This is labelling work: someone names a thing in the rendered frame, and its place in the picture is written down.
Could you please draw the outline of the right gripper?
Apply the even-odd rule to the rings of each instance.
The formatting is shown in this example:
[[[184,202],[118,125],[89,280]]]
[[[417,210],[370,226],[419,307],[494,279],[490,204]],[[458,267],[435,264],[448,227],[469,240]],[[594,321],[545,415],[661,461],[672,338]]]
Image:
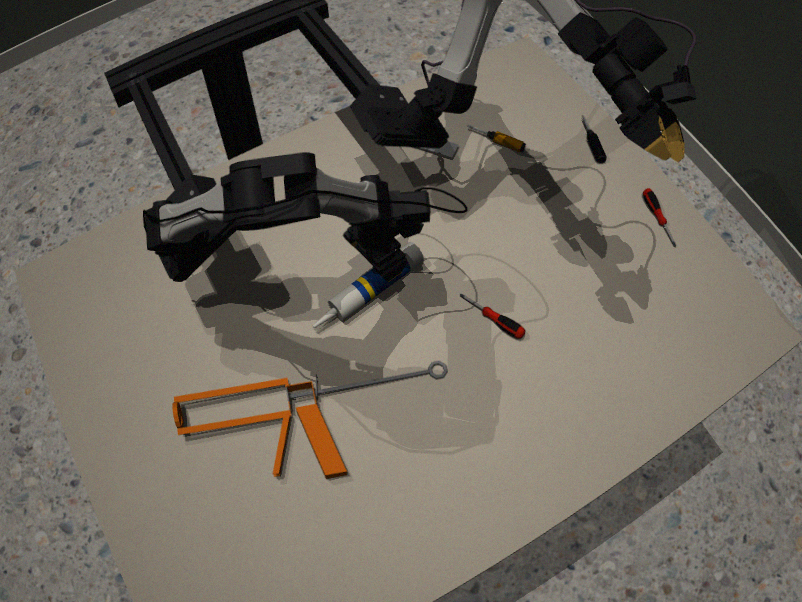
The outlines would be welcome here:
[[[385,230],[378,232],[367,232],[360,227],[350,226],[344,232],[343,237],[373,265],[373,269],[388,283],[402,273],[407,263],[406,255],[399,249],[401,244],[394,237],[389,236],[389,224]]]

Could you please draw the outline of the orange-handled screwdriver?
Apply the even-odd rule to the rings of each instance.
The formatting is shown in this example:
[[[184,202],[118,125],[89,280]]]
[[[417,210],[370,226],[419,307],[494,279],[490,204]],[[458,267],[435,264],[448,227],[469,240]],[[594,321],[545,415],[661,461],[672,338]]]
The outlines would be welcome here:
[[[477,130],[479,132],[482,132],[484,134],[487,134],[487,137],[492,139],[493,142],[498,143],[500,145],[503,145],[505,147],[508,147],[508,148],[510,148],[512,150],[515,150],[517,152],[522,152],[523,153],[523,151],[525,149],[526,143],[524,143],[523,141],[520,141],[520,140],[518,140],[516,138],[513,138],[511,136],[508,136],[506,134],[503,134],[501,132],[498,132],[498,131],[497,132],[494,132],[494,131],[486,132],[484,130],[481,130],[479,128],[473,127],[471,125],[467,125],[467,127],[472,128],[474,130]]]

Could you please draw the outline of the black-handled screwdriver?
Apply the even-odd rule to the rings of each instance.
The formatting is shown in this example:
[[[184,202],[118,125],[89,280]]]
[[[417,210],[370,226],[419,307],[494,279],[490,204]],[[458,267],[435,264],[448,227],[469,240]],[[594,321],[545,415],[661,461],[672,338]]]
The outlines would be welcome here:
[[[605,152],[603,150],[603,147],[602,147],[602,145],[601,145],[601,143],[599,141],[599,138],[598,138],[597,134],[595,134],[589,128],[589,126],[587,124],[587,121],[586,121],[586,119],[585,119],[585,117],[583,115],[582,115],[582,119],[583,119],[583,121],[584,121],[584,123],[585,123],[585,125],[587,127],[587,130],[588,130],[587,131],[587,140],[588,140],[588,142],[590,144],[590,147],[591,147],[591,149],[593,151],[593,154],[594,154],[594,156],[596,158],[596,161],[598,161],[598,163],[605,162],[607,160],[607,158],[606,158],[607,156],[606,156],[606,154],[605,154]]]

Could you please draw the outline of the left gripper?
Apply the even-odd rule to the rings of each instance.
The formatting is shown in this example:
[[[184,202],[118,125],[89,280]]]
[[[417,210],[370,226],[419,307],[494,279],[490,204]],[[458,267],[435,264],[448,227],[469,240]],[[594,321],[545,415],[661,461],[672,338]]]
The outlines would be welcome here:
[[[615,120],[618,124],[622,122],[622,133],[647,152],[662,160],[671,157],[679,162],[685,149],[680,123],[665,102],[643,98],[647,93],[636,78],[620,85],[611,96],[623,112]]]

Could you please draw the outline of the red and black screwdriver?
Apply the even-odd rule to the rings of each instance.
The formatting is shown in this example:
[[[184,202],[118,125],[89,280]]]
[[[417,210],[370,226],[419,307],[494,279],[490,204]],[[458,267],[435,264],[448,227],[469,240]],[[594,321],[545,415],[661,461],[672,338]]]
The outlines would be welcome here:
[[[668,228],[666,226],[667,220],[665,219],[665,217],[662,214],[661,207],[660,207],[660,204],[658,202],[658,199],[657,199],[656,195],[654,194],[654,192],[650,188],[647,188],[647,189],[645,189],[643,191],[643,196],[644,196],[644,200],[645,200],[646,204],[648,205],[650,210],[657,217],[657,219],[659,221],[659,224],[661,226],[665,227],[665,229],[666,229],[666,231],[667,231],[667,233],[668,233],[673,245],[676,246],[676,244],[675,244],[675,242],[674,242],[674,240],[673,240],[673,238],[672,238],[672,236],[671,236],[671,234],[670,234],[670,232],[669,232],[669,230],[668,230]]]
[[[461,297],[469,301],[470,303],[474,304],[478,308],[482,309],[482,313],[484,316],[489,317],[492,319],[503,331],[508,333],[509,335],[522,338],[525,335],[525,329],[516,321],[494,312],[490,307],[482,307],[478,303],[474,302],[470,298],[466,297],[463,294],[460,294]]]

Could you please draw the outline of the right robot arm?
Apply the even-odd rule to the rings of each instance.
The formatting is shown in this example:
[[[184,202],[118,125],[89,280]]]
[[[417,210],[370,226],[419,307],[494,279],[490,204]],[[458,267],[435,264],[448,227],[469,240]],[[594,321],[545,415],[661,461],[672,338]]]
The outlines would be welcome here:
[[[419,234],[423,222],[430,222],[430,207],[365,200],[430,205],[427,190],[389,191],[388,183],[381,181],[379,175],[363,176],[355,183],[337,179],[316,168],[313,153],[240,161],[231,164],[229,171],[230,174],[221,177],[221,181],[204,194],[179,204],[156,201],[145,211],[161,220],[175,217],[159,222],[145,215],[147,250],[159,255],[170,279],[177,279],[232,222],[234,230],[260,230],[320,218],[321,213],[340,217],[367,232],[385,230],[389,224],[391,238],[399,234],[404,238]],[[264,206],[275,201],[273,177],[277,176],[284,176],[285,199],[310,190],[317,192],[252,211],[189,213],[199,207],[219,211]],[[358,196],[358,199],[341,195],[343,193]]]

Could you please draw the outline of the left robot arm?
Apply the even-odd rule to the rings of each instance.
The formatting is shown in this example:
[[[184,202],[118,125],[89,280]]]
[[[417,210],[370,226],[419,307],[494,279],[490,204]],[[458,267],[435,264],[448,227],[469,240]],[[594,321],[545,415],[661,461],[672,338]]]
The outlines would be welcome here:
[[[416,90],[416,97],[401,109],[371,107],[368,110],[382,136],[442,141],[449,138],[438,118],[442,112],[462,114],[470,108],[477,89],[474,84],[480,57],[502,1],[464,0],[448,52],[438,73],[432,74],[428,88]],[[592,72],[609,95],[626,81],[636,78],[628,64],[643,72],[668,50],[651,27],[637,17],[610,37],[576,0],[537,1],[566,46],[595,64]],[[656,85],[643,98],[651,97],[656,102],[664,98],[671,104],[697,99],[686,71],[681,65],[677,65],[677,69],[673,72],[675,81]]]

